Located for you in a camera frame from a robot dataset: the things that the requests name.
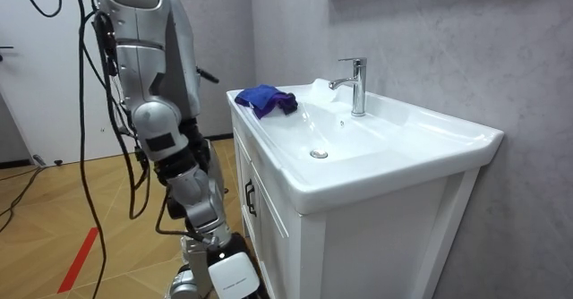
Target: wooden floor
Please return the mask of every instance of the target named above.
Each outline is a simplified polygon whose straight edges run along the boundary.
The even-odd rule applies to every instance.
[[[225,196],[227,222],[233,230],[243,232],[233,140],[215,141],[214,145],[229,189]],[[165,188],[152,179],[150,204],[140,218],[131,221],[123,158],[92,160],[86,167],[107,244],[107,268],[98,298],[163,298],[182,265],[178,237],[154,231]],[[30,169],[1,170],[0,179]],[[0,210],[9,207],[30,176],[0,181]],[[141,206],[144,188],[138,193]],[[0,226],[6,219],[7,215],[0,218]],[[167,214],[163,219],[164,228],[182,228],[181,225]],[[81,188],[78,164],[50,167],[40,173],[16,207],[13,221],[0,234],[0,298],[90,299],[102,259],[98,239],[72,290],[57,292],[94,226]]]

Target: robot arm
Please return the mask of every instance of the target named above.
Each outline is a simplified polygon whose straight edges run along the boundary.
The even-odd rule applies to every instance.
[[[208,169],[200,168],[204,159],[198,161],[193,155],[197,146],[190,145],[190,140],[202,140],[194,122],[200,112],[199,75],[180,1],[98,1],[113,26],[117,71],[141,148],[195,231],[224,244],[230,234],[224,233],[222,188],[210,184]],[[167,37],[169,31],[175,38]],[[191,136],[180,131],[182,123],[192,127],[186,132]]]
[[[170,209],[171,217],[184,217],[207,251],[225,258],[210,260],[209,267],[220,298],[252,294],[260,280],[240,253],[244,240],[237,241],[227,225],[217,156],[195,120],[201,110],[200,76],[216,79],[196,66],[191,25],[181,2],[98,0],[98,5],[107,28],[97,33],[106,37],[102,41],[121,79],[141,148],[179,208],[180,214]],[[188,272],[175,278],[170,298],[199,298],[190,296]]]

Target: blue towel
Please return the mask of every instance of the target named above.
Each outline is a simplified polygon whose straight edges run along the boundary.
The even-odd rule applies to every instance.
[[[281,92],[277,88],[266,84],[241,91],[236,96],[235,103],[244,107],[252,105],[254,114],[259,119],[272,111],[275,106],[280,107],[286,115],[295,112],[298,108],[294,94]]]

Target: red line on floor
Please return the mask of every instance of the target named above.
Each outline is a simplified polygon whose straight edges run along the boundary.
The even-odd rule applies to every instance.
[[[96,236],[98,236],[98,229],[92,227],[88,232],[86,239],[83,241],[83,244],[81,245],[78,254],[75,256],[75,260],[73,260],[72,265],[68,270],[68,273],[65,275],[64,281],[62,281],[62,285],[57,291],[58,294],[72,290],[73,283],[80,274],[80,270],[81,267],[83,266],[83,263],[88,258],[91,246],[93,245],[94,241],[96,241]]]

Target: textured wall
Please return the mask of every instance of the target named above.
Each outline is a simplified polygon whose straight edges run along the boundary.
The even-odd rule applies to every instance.
[[[197,64],[221,83],[201,81],[203,135],[231,133],[228,90],[254,85],[251,0],[181,0],[193,28]]]
[[[503,130],[435,298],[573,298],[573,0],[252,0],[257,82],[348,76]]]

